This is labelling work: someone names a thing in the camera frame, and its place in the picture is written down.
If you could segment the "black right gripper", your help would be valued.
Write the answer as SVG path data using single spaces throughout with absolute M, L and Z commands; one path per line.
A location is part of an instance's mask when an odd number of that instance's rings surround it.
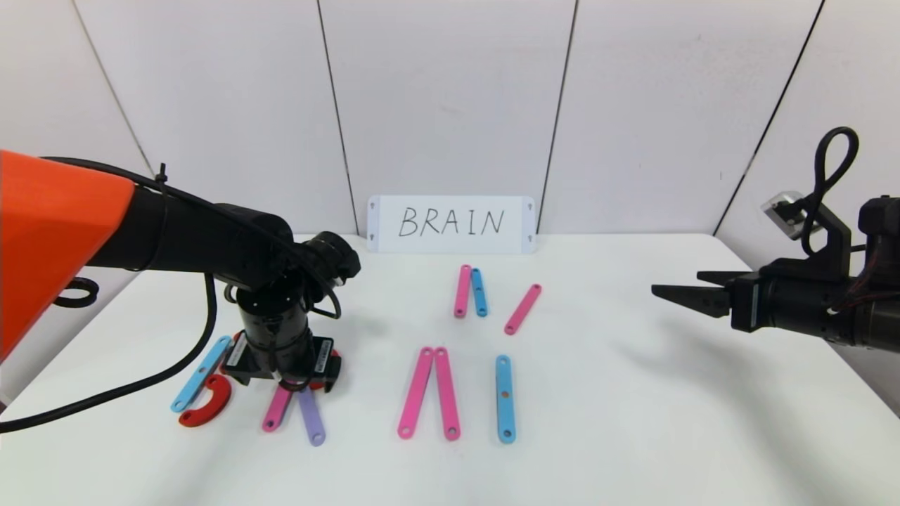
M 698 271 L 707 284 L 728 286 L 652 285 L 662 300 L 714 319 L 731 312 L 734 330 L 753 332 L 781 329 L 819 337 L 839 346 L 854 346 L 854 313 L 831 314 L 847 287 L 845 278 L 824 275 L 788 275 L 777 272 Z

